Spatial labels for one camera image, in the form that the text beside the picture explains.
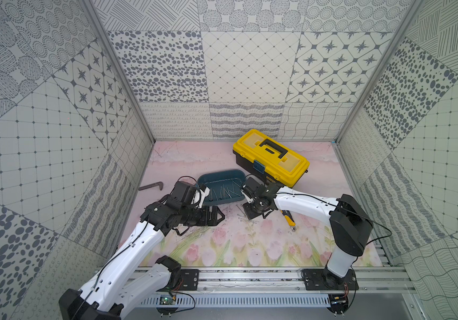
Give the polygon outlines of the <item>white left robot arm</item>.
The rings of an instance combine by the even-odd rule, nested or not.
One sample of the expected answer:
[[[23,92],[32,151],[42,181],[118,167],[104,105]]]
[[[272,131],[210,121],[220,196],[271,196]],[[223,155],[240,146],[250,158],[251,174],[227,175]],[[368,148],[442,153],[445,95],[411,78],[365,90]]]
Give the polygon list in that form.
[[[63,319],[123,319],[157,291],[172,294],[181,288],[181,264],[164,255],[152,268],[130,281],[130,276],[156,245],[179,226],[214,227],[225,216],[207,206],[210,189],[178,180],[172,192],[148,205],[122,248],[78,290],[68,289],[59,299]]]

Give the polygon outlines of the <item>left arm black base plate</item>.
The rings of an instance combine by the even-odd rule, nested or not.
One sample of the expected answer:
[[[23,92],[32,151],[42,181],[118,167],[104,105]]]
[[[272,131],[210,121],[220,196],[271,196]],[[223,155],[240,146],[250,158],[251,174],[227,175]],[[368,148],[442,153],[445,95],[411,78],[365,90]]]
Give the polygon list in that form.
[[[169,284],[163,291],[197,291],[199,269],[181,269],[172,273]]]

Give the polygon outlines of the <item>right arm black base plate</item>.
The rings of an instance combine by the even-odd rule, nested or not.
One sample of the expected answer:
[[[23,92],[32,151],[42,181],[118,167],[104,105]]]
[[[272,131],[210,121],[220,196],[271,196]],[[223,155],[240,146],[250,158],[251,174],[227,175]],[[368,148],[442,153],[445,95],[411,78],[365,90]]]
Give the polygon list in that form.
[[[307,291],[355,291],[359,289],[353,269],[349,269],[343,278],[329,272],[326,268],[302,269],[300,275]]]

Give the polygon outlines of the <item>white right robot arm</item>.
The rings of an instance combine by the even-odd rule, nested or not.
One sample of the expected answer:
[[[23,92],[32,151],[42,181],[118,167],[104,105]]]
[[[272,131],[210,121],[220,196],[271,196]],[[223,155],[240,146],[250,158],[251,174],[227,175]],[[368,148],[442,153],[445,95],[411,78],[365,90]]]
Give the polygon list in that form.
[[[372,220],[351,195],[315,196],[280,183],[264,185],[251,177],[243,182],[241,192],[247,201],[244,211],[249,219],[270,211],[288,211],[330,226],[335,249],[324,269],[326,279],[341,282],[347,276],[353,263],[363,256],[374,228]]]

